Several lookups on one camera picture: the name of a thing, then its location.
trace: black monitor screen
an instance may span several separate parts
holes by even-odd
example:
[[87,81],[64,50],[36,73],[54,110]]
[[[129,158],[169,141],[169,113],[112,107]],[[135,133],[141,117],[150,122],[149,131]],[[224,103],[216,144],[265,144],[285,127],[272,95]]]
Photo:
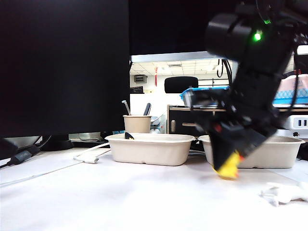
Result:
[[130,54],[206,51],[209,20],[217,13],[233,13],[239,2],[129,0]]
[[128,1],[0,1],[0,137],[124,128]]

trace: drawer handle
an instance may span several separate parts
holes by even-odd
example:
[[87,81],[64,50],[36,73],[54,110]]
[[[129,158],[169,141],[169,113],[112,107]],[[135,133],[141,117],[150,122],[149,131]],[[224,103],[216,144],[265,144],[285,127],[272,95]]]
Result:
[[182,123],[182,125],[185,127],[195,127],[196,126],[195,123]]
[[171,132],[175,132],[175,120],[171,121]]

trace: cup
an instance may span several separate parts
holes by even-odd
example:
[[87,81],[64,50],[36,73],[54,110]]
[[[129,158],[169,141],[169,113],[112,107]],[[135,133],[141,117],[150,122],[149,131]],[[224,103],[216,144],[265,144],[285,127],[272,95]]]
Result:
[[151,116],[123,115],[125,131],[132,133],[150,133]]

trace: air vent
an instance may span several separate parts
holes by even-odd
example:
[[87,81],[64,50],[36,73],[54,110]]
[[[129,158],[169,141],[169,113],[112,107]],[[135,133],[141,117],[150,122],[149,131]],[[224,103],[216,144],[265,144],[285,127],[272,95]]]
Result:
[[146,83],[147,76],[146,75],[134,75],[135,83]]
[[182,64],[169,64],[169,67],[182,67]]

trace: black chair backrest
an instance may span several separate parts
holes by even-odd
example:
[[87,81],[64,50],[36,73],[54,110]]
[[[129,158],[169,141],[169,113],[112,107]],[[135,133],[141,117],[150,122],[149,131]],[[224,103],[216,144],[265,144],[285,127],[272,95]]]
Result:
[[177,76],[165,79],[165,93],[182,93],[187,88],[197,88],[198,79],[192,76]]

